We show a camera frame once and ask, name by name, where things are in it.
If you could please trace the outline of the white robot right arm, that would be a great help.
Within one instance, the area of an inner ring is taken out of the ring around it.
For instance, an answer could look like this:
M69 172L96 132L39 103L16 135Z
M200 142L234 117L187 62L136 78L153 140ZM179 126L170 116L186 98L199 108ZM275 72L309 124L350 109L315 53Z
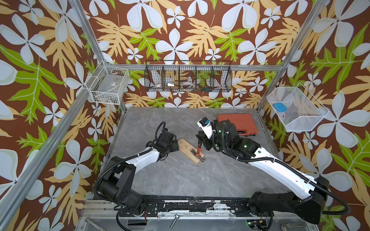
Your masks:
M255 192L248 200L250 213L271 215L274 211L293 213L311 224L319 224L322 215L346 215L351 208L342 198L329 191L323 176L312 177L276 158L262 145L242 138L235 124L224 120L214 124L204 117L197 122L199 145L256 167L283 185L287 193Z

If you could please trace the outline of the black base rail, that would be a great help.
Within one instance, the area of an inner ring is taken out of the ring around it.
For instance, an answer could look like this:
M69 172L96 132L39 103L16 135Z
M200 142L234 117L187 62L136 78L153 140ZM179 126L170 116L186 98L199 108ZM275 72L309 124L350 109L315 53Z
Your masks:
M144 210L141 215L131 208L119 210L119 217L159 217L160 213L186 212L210 214L222 211L237 217L252 215L245 197L165 196L144 195Z

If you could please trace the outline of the wooden board with nails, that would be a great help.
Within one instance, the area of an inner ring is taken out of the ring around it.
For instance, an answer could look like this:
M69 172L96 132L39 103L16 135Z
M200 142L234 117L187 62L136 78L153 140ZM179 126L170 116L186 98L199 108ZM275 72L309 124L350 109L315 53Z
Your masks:
M204 154L201 151L199 151L199 155L197 155L198 149L192 146L185 139L183 138L179 139L178 145L179 151L183 153L187 158L189 158L193 163L197 165L200 162L203 162L202 159L204 159Z

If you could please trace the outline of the aluminium frame post left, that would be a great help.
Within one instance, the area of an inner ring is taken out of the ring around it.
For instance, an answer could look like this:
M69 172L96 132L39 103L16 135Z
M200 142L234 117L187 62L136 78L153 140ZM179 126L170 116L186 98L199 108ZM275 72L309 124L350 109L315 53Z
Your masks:
M76 12L76 15L77 15L77 19L78 21L80 22L81 26L82 26L82 29L83 29L83 32L85 34L85 37L87 39L87 41L89 42L90 44L90 47L91 47L91 51L92 51L92 54L95 55L96 57L96 60L98 62L97 66L101 63L101 62L106 62L106 63L109 63L103 56L103 52L98 44L98 41L97 41L97 38L96 36L94 35L93 33L93 29L90 25L90 22L89 20L86 18L86 14L84 12L84 9L82 7L82 4L80 1L69 1L69 3L71 4L72 6L72 10L74 10ZM125 114L126 111L127 111L127 108L125 106L125 103L122 99L121 101L121 104L118 105L121 109L121 111Z

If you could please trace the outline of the blue object in basket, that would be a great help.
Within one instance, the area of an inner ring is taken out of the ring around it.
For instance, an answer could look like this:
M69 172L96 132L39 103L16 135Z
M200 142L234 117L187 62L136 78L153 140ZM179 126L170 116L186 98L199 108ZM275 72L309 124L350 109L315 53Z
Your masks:
M288 110L288 108L283 103L275 103L274 108L279 112L283 113Z

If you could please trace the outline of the red plastic tool case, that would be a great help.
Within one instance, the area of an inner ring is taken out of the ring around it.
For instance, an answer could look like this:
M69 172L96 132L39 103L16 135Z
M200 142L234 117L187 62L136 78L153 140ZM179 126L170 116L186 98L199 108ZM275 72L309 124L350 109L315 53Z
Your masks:
M218 122L224 120L233 123L242 136L256 136L258 134L258 129L251 114L220 114L217 116Z

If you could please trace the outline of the aluminium frame post right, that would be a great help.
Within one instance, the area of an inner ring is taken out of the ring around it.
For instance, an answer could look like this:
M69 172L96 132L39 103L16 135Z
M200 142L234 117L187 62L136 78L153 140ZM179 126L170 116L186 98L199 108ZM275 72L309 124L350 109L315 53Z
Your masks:
M276 86L278 86L279 80L284 77L284 72L287 71L288 65L292 62L292 59L295 55L295 53L299 50L301 47L303 41L305 40L308 32L313 27L313 25L316 22L316 19L319 17L319 15L322 12L322 9L327 5L329 1L319 0L316 1L315 5L309 12L306 20L304 21L302 27L300 28L295 40L292 43L292 46L290 47L286 58L284 61L282 61L280 65L280 70L276 72L275 76L273 77L271 83L269 84L265 94L263 95L261 102L259 103L257 107L257 112L259 113L261 110L263 110L266 102L267 102L267 96L274 90Z

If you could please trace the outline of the claw hammer red black handle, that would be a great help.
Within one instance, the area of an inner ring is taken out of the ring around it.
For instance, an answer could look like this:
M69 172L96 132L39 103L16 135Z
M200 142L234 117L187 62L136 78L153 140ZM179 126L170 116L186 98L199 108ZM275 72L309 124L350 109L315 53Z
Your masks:
M202 137L200 135L196 135L197 139L198 139L198 147L197 147L197 151L195 151L194 149L191 150L191 153L197 157L197 159L199 159L200 161L204 162L205 159L200 155L200 152L201 152L201 147L202 147Z

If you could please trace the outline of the metal bolt on base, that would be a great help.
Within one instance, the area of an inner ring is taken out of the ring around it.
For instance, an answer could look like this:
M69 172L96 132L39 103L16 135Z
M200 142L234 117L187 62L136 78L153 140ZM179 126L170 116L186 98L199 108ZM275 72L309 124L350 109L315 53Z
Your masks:
M172 223L170 225L170 230L174 227L174 225L175 225L175 223L177 222L178 219L179 219L179 215L175 215L174 220L172 221Z

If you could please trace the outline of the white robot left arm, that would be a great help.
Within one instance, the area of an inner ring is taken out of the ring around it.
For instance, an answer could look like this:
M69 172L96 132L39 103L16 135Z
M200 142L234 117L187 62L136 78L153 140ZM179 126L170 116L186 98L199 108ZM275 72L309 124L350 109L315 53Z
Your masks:
M179 151L177 136L166 128L163 121L156 129L155 139L145 149L130 157L113 157L93 187L97 199L111 201L142 213L145 198L132 190L135 174L150 164L163 161L169 153Z

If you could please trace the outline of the aluminium frame post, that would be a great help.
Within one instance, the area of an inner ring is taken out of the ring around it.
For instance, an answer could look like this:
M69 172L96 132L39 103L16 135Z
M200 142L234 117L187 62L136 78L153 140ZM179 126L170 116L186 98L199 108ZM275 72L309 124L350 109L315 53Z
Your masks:
M85 37L87 39L87 41L89 42L90 44L90 47L91 47L91 51L92 51L92 54L95 55L96 57L96 60L98 62L97 66L101 63L101 62L106 62L106 63L109 63L103 56L103 52L98 44L98 41L97 41L97 38L96 36L94 35L93 33L93 29L90 25L90 22L89 20L86 18L86 14L84 12L84 9L82 7L82 4L80 1L69 1L69 3L71 4L72 6L72 10L74 10L76 12L76 15L77 15L77 19L78 21L80 22L81 26L82 26L82 29L83 29L83 32L85 34ZM126 111L127 111L127 108L125 106L125 103L122 99L121 101L121 104L118 105L121 109L121 111L125 114Z
M316 22L316 19L319 17L319 15L322 12L322 9L327 5L329 1L319 0L316 1L315 5L309 12L306 20L304 21L302 27L300 28L295 40L292 43L292 46L290 47L286 58L284 61L282 61L280 65L280 70L276 72L275 76L273 77L271 83L269 84L265 94L263 95L261 102L259 103L257 107L257 112L259 113L261 110L263 110L266 102L267 102L267 96L274 90L276 86L278 86L279 80L284 77L284 72L287 71L288 65L292 62L292 59L295 55L295 53L299 50L301 47L303 41L305 40L308 32L313 27L313 25Z

